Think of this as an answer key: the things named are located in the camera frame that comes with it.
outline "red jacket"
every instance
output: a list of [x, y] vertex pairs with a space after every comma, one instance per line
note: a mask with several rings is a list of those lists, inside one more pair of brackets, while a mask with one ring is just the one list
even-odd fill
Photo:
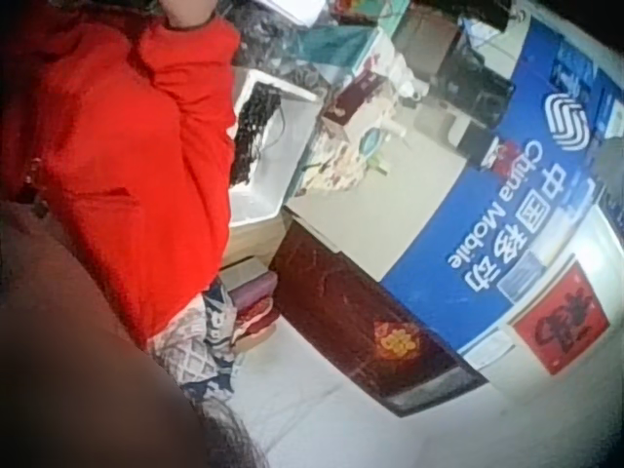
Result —
[[4, 196], [17, 197], [34, 175], [144, 344], [221, 262], [239, 36], [221, 19], [177, 32], [139, 17], [39, 7], [3, 53]]

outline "chinese character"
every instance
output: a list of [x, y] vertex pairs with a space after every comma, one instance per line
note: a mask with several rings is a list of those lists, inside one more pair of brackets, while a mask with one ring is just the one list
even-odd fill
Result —
[[503, 258], [503, 262], [508, 264], [518, 257], [519, 252], [527, 243], [527, 236], [520, 231], [517, 224], [510, 226], [507, 224], [505, 230], [500, 231], [494, 241], [494, 255]]
[[478, 293], [482, 290], [488, 290], [498, 275], [500, 275], [500, 268], [497, 268], [486, 255], [481, 263], [473, 265], [472, 270], [464, 276], [464, 280]]
[[516, 218], [531, 234], [535, 234], [546, 216], [550, 212], [550, 205], [537, 193], [536, 190], [530, 189], [525, 200], [516, 212]]
[[546, 177], [542, 185], [542, 192], [549, 200], [555, 200], [555, 197], [564, 191], [564, 181], [566, 181], [566, 171], [559, 164], [555, 163], [550, 172], [545, 169], [542, 175]]
[[576, 341], [583, 339], [591, 327], [582, 327], [589, 315], [593, 297], [585, 295], [580, 288], [575, 295], [565, 295], [565, 305], [557, 307], [547, 316], [539, 319], [535, 327], [535, 342], [544, 346], [557, 340], [564, 353], [569, 353]]

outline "white label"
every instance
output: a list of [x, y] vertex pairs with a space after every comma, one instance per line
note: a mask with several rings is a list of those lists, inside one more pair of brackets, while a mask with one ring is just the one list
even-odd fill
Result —
[[504, 331], [497, 330], [468, 351], [464, 359], [473, 369], [480, 371], [498, 361], [514, 347], [511, 337]]

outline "paper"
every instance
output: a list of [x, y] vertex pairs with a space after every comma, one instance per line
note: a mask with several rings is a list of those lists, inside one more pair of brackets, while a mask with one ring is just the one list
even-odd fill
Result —
[[475, 371], [480, 371], [501, 359], [514, 347], [511, 336], [497, 330], [468, 351], [464, 359]]
[[327, 0], [256, 0], [279, 12], [292, 22], [312, 26], [323, 11]]

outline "red poster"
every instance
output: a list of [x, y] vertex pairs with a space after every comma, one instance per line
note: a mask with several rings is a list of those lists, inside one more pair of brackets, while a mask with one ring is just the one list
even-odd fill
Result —
[[605, 312], [578, 262], [514, 325], [552, 375], [569, 366], [608, 327]]

